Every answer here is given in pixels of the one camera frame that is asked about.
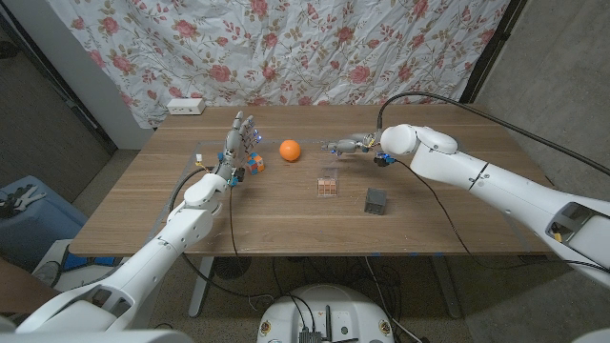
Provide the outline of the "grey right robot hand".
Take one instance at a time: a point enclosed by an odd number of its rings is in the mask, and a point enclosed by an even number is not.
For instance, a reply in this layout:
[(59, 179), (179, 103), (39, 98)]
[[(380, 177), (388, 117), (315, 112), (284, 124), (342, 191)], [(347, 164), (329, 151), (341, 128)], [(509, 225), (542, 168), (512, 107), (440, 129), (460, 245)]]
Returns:
[(380, 132), (353, 133), (347, 138), (327, 143), (324, 148), (330, 153), (341, 155), (343, 153), (355, 153), (357, 151), (371, 151), (378, 144)]

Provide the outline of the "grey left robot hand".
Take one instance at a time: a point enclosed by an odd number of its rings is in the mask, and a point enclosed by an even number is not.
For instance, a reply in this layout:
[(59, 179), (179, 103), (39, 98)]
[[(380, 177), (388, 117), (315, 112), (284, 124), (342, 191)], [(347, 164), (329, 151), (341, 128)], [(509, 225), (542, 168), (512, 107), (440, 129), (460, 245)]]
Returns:
[(214, 173), (223, 177), (231, 187), (241, 182), (248, 160), (260, 140), (261, 135), (255, 127), (254, 117), (245, 117), (244, 112), (239, 111), (227, 133)]

